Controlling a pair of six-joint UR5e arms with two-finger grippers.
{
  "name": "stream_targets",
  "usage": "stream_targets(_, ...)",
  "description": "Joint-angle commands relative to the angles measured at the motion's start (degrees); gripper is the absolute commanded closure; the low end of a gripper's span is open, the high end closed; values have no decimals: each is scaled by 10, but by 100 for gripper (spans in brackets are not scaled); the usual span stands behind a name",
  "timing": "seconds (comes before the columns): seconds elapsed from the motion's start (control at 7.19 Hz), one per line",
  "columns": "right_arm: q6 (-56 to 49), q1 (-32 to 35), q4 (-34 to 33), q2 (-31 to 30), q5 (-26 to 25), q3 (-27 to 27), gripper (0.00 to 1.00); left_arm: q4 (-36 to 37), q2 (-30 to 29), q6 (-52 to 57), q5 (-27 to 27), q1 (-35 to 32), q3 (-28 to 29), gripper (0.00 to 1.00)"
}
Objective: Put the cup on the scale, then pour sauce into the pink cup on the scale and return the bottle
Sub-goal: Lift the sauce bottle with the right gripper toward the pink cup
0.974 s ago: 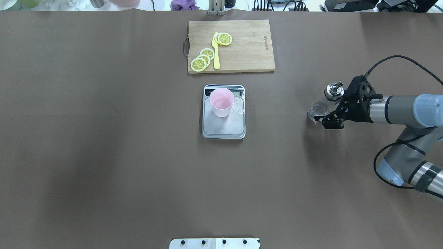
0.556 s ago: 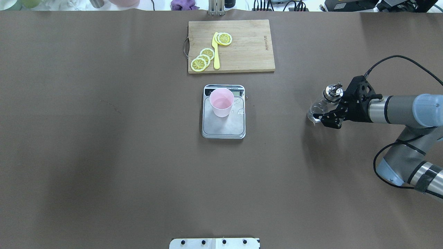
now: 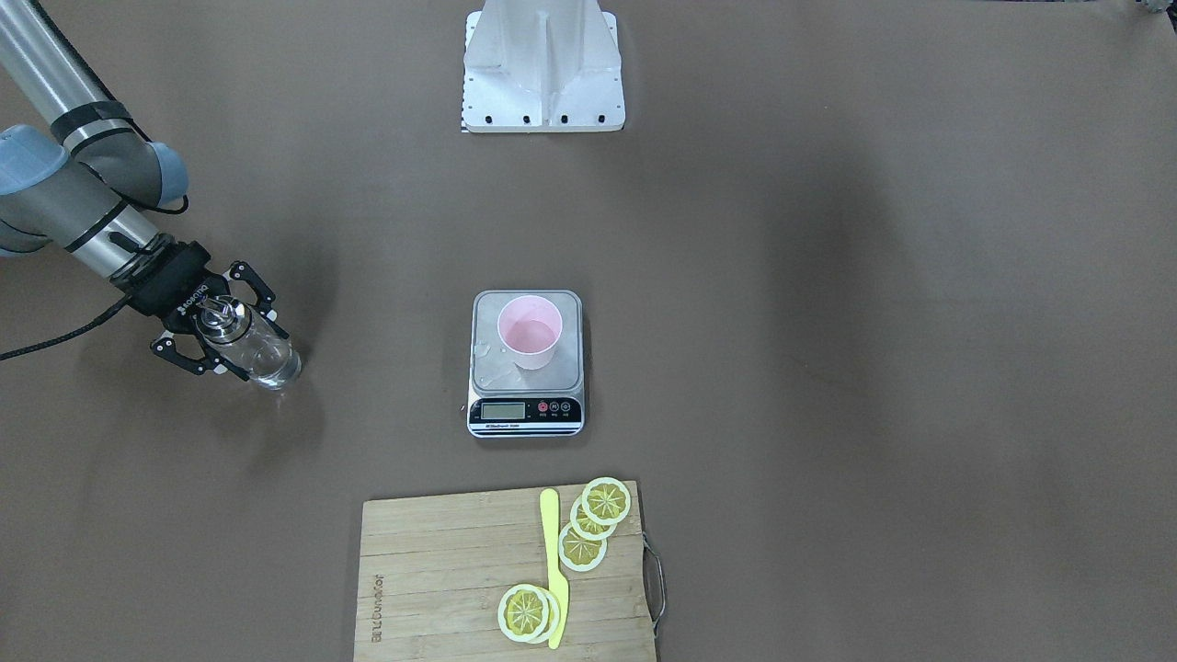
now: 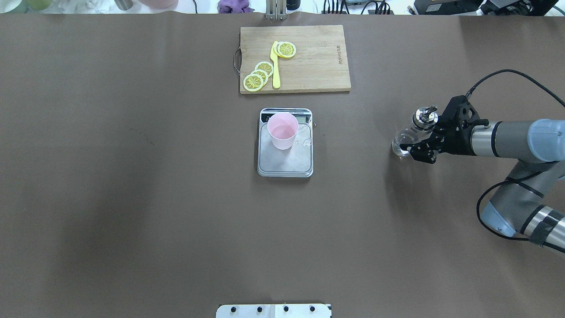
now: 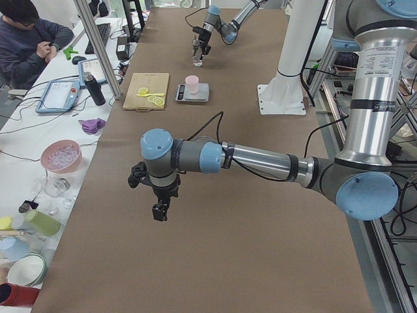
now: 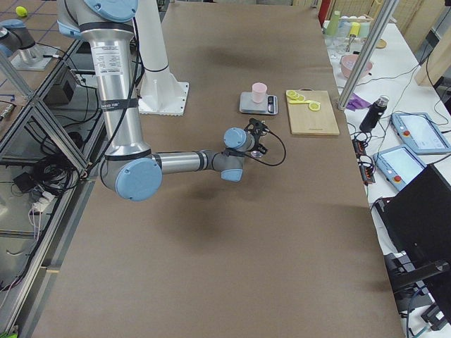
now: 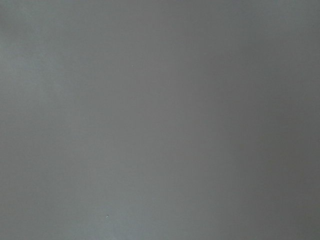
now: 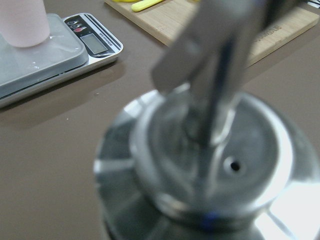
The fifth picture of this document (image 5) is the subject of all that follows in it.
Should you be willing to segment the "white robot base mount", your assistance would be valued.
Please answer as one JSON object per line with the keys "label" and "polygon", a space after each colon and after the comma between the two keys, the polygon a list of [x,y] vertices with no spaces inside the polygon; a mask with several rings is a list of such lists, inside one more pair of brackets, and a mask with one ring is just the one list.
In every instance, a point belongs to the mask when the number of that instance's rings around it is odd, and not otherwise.
{"label": "white robot base mount", "polygon": [[324,0],[293,2],[276,75],[268,84],[257,86],[260,114],[306,114],[300,73],[325,8]]}

